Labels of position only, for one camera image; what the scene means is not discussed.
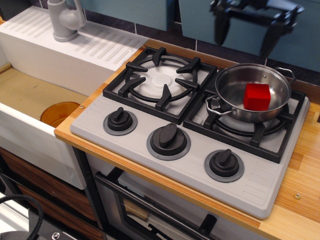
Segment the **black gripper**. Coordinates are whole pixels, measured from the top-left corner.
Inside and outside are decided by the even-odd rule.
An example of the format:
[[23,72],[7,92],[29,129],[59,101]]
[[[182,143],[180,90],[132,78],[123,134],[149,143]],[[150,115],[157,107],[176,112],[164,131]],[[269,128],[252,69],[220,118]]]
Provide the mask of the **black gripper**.
[[269,26],[259,56],[268,57],[286,26],[293,26],[305,8],[291,0],[214,0],[210,10],[215,15],[215,42],[222,46],[230,28],[231,19]]

